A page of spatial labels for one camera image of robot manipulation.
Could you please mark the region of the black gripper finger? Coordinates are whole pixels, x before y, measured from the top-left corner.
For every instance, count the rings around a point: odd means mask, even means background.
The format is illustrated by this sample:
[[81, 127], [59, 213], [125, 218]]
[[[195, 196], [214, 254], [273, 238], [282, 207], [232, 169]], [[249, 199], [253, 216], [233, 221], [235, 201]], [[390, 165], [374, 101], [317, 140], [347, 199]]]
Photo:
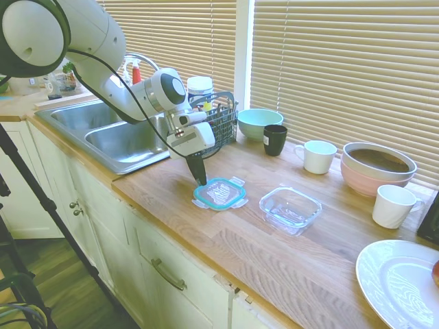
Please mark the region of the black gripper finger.
[[188, 168], [199, 186], [207, 184], [204, 160], [201, 154], [191, 154], [187, 156]]

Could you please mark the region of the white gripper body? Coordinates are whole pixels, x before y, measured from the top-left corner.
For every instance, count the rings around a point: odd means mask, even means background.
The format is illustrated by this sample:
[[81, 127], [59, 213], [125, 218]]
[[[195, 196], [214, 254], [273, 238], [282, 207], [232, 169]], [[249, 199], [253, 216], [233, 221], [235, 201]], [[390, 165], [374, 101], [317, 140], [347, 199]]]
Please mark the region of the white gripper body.
[[213, 147], [215, 137], [209, 123], [201, 122], [184, 127], [182, 132], [171, 133], [167, 137], [167, 144], [171, 146], [168, 149], [170, 157], [177, 159]]

